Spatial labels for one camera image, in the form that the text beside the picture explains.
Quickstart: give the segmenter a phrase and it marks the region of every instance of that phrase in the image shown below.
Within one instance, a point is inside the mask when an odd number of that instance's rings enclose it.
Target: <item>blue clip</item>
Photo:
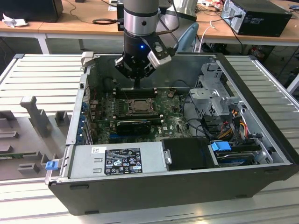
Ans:
[[[80,128],[78,128],[78,131],[77,131],[77,133],[78,133],[78,134],[82,134],[82,133],[83,133],[83,128],[81,128],[81,127],[80,127]]]
[[[46,170],[57,170],[58,161],[49,161],[46,163]]]
[[[231,151],[228,141],[215,141],[211,144],[213,151]]]
[[[85,115],[83,114],[80,115],[80,120],[85,120],[85,118],[86,118]]]
[[[82,102],[82,110],[86,111],[87,109],[87,103],[86,102]]]

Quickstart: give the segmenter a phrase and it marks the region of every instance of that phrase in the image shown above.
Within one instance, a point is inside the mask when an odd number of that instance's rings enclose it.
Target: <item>power supply label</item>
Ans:
[[[106,175],[142,173],[140,148],[106,150],[104,173]]]

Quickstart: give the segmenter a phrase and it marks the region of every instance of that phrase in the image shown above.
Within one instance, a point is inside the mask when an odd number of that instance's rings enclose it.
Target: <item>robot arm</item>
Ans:
[[[197,3],[196,0],[171,1],[180,9],[185,5],[185,8],[195,10]],[[139,88],[141,78],[148,77],[155,69],[170,62],[171,56],[175,54],[175,49],[166,47],[159,35],[167,35],[178,29],[179,19],[176,9],[172,6],[174,12],[171,11],[172,15],[169,15],[175,20],[173,19],[170,24],[166,23],[168,27],[176,28],[156,32],[159,21],[158,6],[159,0],[124,0],[124,52],[122,57],[115,60],[115,67],[125,77],[135,79],[136,88]]]

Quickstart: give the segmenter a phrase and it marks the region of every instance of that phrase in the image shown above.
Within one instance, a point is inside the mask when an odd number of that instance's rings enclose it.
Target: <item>workbench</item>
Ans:
[[[0,23],[0,36],[7,37],[29,37],[36,38],[40,44],[43,54],[49,54],[46,39],[63,38],[79,39],[80,48],[83,49],[83,39],[97,40],[122,40],[123,32],[117,31],[117,25],[95,25],[94,19],[109,18],[116,19],[116,11],[108,11],[109,5],[101,0],[88,0],[84,3],[76,3],[74,0],[62,0],[64,11],[58,22],[46,23],[29,21],[25,27],[10,28]],[[273,0],[288,9],[289,1]],[[217,20],[220,17],[214,12],[197,13],[197,21]],[[205,42],[239,44],[230,27],[224,21],[213,23],[215,29],[211,28],[205,33]],[[199,23],[198,35],[202,36],[209,23]],[[243,44],[260,44],[271,46],[298,46],[299,45],[299,19],[290,19],[280,37],[262,36],[238,36]]]

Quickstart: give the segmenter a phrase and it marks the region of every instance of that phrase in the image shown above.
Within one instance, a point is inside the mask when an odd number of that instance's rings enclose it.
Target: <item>metal frame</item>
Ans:
[[[36,38],[43,54],[50,54],[46,39],[79,39],[80,49],[84,49],[82,40],[123,40],[123,35],[94,35],[94,34],[54,34],[54,33],[25,33],[25,32],[0,32],[0,36]]]
[[[36,38],[39,42],[43,54],[49,54],[46,39],[89,39],[89,40],[123,40],[123,35],[97,35],[97,34],[56,34],[56,33],[26,33],[26,32],[0,32],[0,36],[5,37],[25,37],[25,38]],[[298,42],[288,41],[262,41],[262,40],[241,40],[242,44],[260,44],[260,45],[271,45],[271,46],[298,46]],[[228,44],[239,44],[237,40],[227,38],[205,38],[204,42],[209,43],[228,43]],[[79,41],[80,49],[84,49],[84,45]]]

